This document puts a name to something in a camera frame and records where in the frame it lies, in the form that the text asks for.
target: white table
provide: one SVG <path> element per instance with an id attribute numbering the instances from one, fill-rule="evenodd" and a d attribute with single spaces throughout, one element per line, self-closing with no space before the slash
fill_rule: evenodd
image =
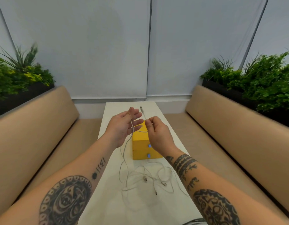
<path id="1" fill-rule="evenodd" d="M 158 116 L 172 133 L 175 144 L 178 148 L 188 154 L 183 144 L 167 122 L 166 118 L 158 108 L 155 102 L 109 102 L 106 103 L 103 120 L 99 137 L 103 135 L 112 116 L 128 110 L 131 106 L 140 109 L 143 107 L 146 118 Z M 132 160 L 132 142 L 128 142 L 125 159 L 129 167 L 129 171 L 133 171 L 137 166 L 144 165 L 148 160 Z M 164 166 L 169 166 L 164 159 L 152 159 L 152 162 L 161 162 Z M 87 207 L 85 208 L 79 225 L 90 224 L 172 224 L 181 225 L 195 218 L 202 218 L 201 214 L 195 207 L 189 196 L 184 195 L 178 187 L 185 192 L 181 181 L 172 178 L 174 193 L 167 193 L 161 187 L 155 185 L 157 195 L 154 192 L 153 184 L 139 182 L 137 188 L 124 192 L 122 197 L 122 188 L 125 183 L 121 183 L 118 179 L 118 172 L 123 158 L 120 149 L 117 148 L 108 162 L 105 172 L 99 181 L 99 184 L 91 197 Z M 150 171 L 159 170 L 160 164 L 150 163 Z M 125 182 L 127 176 L 127 167 L 123 164 L 121 171 L 121 180 Z"/>

